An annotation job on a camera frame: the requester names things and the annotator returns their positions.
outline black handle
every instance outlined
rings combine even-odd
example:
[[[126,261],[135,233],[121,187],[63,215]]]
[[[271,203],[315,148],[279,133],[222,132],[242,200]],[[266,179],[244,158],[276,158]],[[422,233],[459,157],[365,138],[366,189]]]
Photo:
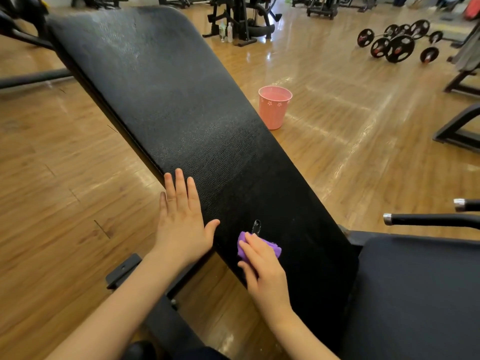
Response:
[[[457,212],[480,211],[480,199],[455,198],[453,205]]]
[[[474,214],[430,213],[430,214],[395,214],[385,213],[386,225],[411,226],[449,226],[480,230],[480,216]]]

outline weight bench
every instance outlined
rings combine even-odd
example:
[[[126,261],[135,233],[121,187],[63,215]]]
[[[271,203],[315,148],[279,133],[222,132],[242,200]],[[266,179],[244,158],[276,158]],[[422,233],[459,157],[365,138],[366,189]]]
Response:
[[[347,239],[182,13],[161,6],[55,15],[48,32],[160,182],[177,167],[195,177],[205,221],[222,222],[213,248],[243,284],[237,238],[261,221],[261,236],[283,249],[294,311],[343,360],[478,358],[480,244],[358,231]],[[480,225],[477,216],[467,221]],[[140,260],[133,255],[111,272],[109,288]],[[170,299],[204,260],[145,321],[172,356],[202,346]]]

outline pink trash bin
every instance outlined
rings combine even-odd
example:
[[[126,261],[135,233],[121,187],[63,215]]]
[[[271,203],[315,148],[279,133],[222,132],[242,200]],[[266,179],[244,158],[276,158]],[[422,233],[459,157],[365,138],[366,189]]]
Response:
[[[279,129],[283,124],[292,92],[279,86],[265,86],[258,90],[258,114],[268,129]]]

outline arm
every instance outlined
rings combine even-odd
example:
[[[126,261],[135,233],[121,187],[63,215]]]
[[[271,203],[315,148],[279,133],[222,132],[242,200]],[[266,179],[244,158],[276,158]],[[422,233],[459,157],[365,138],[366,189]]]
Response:
[[[147,314],[181,270],[197,261],[213,244],[219,220],[203,225],[193,178],[187,187],[181,169],[177,187],[165,174],[160,218],[153,249],[120,288],[98,307],[47,360],[116,360]]]
[[[293,360],[339,360],[295,314],[287,276],[275,253],[256,235],[245,234],[240,246],[250,264],[240,261],[253,301],[280,344]]]

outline black weight plate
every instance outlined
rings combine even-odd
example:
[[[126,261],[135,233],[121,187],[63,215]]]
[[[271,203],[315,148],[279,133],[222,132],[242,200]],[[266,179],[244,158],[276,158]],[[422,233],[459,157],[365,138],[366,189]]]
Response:
[[[423,18],[423,19],[417,20],[410,26],[410,30],[408,34],[414,40],[417,40],[427,35],[429,29],[430,29],[430,22]]]
[[[411,36],[397,36],[390,41],[390,50],[385,57],[390,63],[399,63],[410,57],[414,48],[415,41]]]
[[[410,25],[409,24],[403,24],[400,25],[396,31],[396,36],[403,36],[405,34],[408,34],[410,31]]]
[[[438,30],[430,34],[428,41],[430,42],[430,44],[435,44],[441,41],[443,38],[444,38],[443,31]]]
[[[388,25],[383,35],[387,38],[395,38],[397,35],[397,31],[399,30],[399,26],[397,24]]]
[[[420,60],[422,63],[428,64],[437,59],[439,53],[440,52],[437,47],[430,46],[420,54]]]
[[[370,45],[374,41],[375,33],[372,29],[363,29],[357,37],[357,44],[360,48]]]
[[[385,57],[390,50],[390,39],[380,38],[373,42],[370,48],[370,54],[374,58]]]

